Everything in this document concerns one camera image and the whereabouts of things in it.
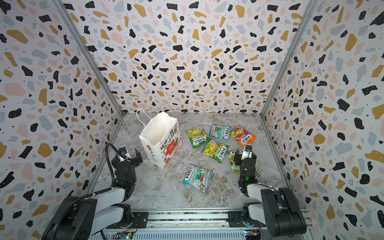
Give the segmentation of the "white paper gift bag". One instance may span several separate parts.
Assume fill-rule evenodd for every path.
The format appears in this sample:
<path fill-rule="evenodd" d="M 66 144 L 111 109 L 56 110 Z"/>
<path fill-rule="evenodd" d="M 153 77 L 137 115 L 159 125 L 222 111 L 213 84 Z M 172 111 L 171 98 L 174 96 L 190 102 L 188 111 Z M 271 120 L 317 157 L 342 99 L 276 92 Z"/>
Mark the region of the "white paper gift bag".
<path fill-rule="evenodd" d="M 164 112 L 148 118 L 148 123 L 140 121 L 144 128 L 139 139 L 150 162 L 163 169 L 182 145 L 180 125 Z"/>

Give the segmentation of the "orange Fox's fruits candy packet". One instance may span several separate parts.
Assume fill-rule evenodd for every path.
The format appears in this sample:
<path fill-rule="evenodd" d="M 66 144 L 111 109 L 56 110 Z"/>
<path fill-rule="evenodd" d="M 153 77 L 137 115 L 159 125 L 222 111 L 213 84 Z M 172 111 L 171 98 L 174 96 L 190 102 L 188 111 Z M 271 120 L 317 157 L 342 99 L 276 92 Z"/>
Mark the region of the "orange Fox's fruits candy packet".
<path fill-rule="evenodd" d="M 245 145 L 250 145 L 256 140 L 256 136 L 247 131 L 241 125 L 238 125 L 232 129 L 231 137 L 234 138 L 242 147 Z"/>

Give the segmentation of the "teal Fox's candy packet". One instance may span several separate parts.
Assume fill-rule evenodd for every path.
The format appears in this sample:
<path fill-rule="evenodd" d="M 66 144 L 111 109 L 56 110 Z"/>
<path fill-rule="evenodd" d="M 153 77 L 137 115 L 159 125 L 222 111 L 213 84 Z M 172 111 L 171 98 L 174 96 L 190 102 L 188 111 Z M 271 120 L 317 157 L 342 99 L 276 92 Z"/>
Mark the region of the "teal Fox's candy packet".
<path fill-rule="evenodd" d="M 227 141 L 231 131 L 232 127 L 213 124 L 210 130 L 210 137 L 217 140 Z"/>

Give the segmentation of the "green Fox's spring tea packet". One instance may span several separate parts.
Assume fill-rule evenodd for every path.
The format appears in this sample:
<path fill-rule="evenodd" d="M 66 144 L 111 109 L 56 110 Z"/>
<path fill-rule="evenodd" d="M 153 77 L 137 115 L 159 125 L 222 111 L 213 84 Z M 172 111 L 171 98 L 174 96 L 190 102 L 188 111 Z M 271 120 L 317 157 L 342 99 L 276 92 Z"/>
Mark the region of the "green Fox's spring tea packet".
<path fill-rule="evenodd" d="M 193 149 L 204 146 L 211 140 L 211 138 L 207 135 L 202 126 L 197 126 L 190 130 L 187 130 L 187 135 Z"/>

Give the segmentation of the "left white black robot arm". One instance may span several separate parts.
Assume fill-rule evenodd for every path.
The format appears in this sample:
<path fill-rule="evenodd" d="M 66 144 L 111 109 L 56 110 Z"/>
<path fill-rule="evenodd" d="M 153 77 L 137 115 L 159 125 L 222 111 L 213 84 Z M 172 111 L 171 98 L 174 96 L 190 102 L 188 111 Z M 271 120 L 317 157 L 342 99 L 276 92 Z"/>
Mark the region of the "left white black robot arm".
<path fill-rule="evenodd" d="M 104 229 L 120 228 L 124 239 L 132 239 L 135 231 L 145 227 L 143 216 L 135 216 L 130 205 L 125 204 L 137 181 L 136 167 L 143 159 L 139 151 L 131 158 L 125 147 L 115 150 L 112 160 L 107 160 L 112 174 L 112 185 L 85 196 L 66 197 L 43 233 L 43 240 L 87 240 Z"/>

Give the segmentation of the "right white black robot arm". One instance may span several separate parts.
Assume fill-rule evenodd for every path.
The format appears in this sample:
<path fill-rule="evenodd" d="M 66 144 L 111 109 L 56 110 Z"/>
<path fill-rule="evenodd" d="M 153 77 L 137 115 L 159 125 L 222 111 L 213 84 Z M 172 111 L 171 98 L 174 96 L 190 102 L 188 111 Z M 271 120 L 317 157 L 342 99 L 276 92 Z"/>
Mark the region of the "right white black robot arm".
<path fill-rule="evenodd" d="M 232 153 L 233 161 L 240 168 L 238 185 L 242 194 L 256 200 L 245 203 L 241 212 L 230 212 L 230 226 L 256 227 L 253 235 L 260 236 L 267 227 L 272 237 L 293 237 L 307 232 L 303 211 L 290 188 L 276 188 L 259 182 L 256 172 L 257 156 L 248 151 Z"/>

